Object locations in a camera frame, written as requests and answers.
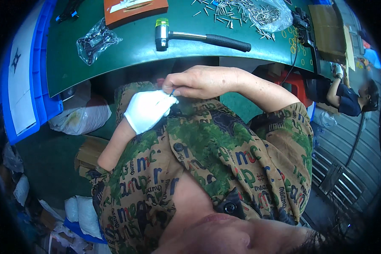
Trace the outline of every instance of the mouth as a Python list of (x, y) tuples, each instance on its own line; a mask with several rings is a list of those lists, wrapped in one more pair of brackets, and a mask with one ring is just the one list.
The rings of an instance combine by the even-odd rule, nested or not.
[(192, 226), (192, 228), (200, 226), (204, 223), (211, 222), (211, 221), (237, 220), (237, 219), (239, 219), (239, 218), (225, 214), (225, 213), (212, 213), (212, 214), (209, 214), (208, 216), (205, 216), (202, 219), (200, 219), (198, 222), (196, 222)]

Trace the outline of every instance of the navy shirt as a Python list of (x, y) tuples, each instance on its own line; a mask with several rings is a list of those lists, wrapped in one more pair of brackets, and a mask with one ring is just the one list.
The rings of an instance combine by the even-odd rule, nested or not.
[(361, 107), (358, 104), (358, 95), (353, 88), (340, 84), (337, 89), (337, 96), (340, 96), (339, 112), (348, 116), (358, 116), (361, 114)]

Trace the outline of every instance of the green workbench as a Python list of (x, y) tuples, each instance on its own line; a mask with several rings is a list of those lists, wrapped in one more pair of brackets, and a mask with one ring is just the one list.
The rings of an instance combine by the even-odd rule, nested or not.
[[(203, 12), (205, 5), (190, 0), (168, 0), (168, 13), (143, 18), (113, 29), (122, 42), (112, 45), (91, 66), (86, 65), (78, 56), (76, 41), (83, 37), (102, 17), (104, 17), (103, 0), (85, 0), (78, 9), (76, 21), (67, 20), (56, 23), (55, 17), (63, 12), (68, 0), (58, 0), (51, 19), (47, 44), (47, 82), (50, 97), (98, 75), (141, 63), (193, 56), (232, 56), (268, 60), (292, 65), (295, 55), (291, 53), (291, 43), (295, 28), (275, 33), (273, 40), (259, 39), (261, 35), (251, 23), (243, 23), (240, 27), (234, 22), (234, 29), (226, 28), (225, 23), (214, 23), (214, 11), (208, 10), (209, 16)], [(293, 0), (295, 9), (299, 6), (309, 13), (308, 0)], [(198, 11), (202, 13), (192, 17)], [(250, 52), (241, 52), (229, 48), (213, 46), (198, 41), (170, 40), (165, 52), (157, 52), (155, 46), (155, 21), (157, 18), (168, 18), (170, 30), (217, 34), (239, 41), (251, 43)], [(312, 56), (309, 48), (298, 45), (298, 56), (295, 66), (313, 71)], [(322, 61), (322, 75), (330, 75), (328, 63)]]

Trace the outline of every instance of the black button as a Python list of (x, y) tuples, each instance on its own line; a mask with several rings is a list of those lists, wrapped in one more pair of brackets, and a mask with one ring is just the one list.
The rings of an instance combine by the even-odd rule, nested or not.
[(233, 203), (227, 203), (224, 206), (224, 211), (226, 211), (226, 213), (233, 213), (235, 210), (236, 210), (236, 205)]
[(175, 143), (173, 145), (173, 149), (177, 152), (180, 152), (184, 149), (184, 145), (182, 145), (181, 143)]

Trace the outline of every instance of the wire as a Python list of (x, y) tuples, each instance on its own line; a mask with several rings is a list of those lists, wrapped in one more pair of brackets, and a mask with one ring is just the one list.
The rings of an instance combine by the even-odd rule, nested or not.
[(291, 69), (289, 70), (288, 74), (285, 76), (284, 81), (281, 82), (280, 86), (282, 86), (284, 84), (285, 80), (288, 78), (289, 74), (291, 73), (292, 69), (295, 66), (296, 58), (298, 56), (298, 49), (297, 49), (297, 47), (298, 47), (298, 44), (297, 44), (296, 39), (295, 39), (295, 60), (293, 61)]

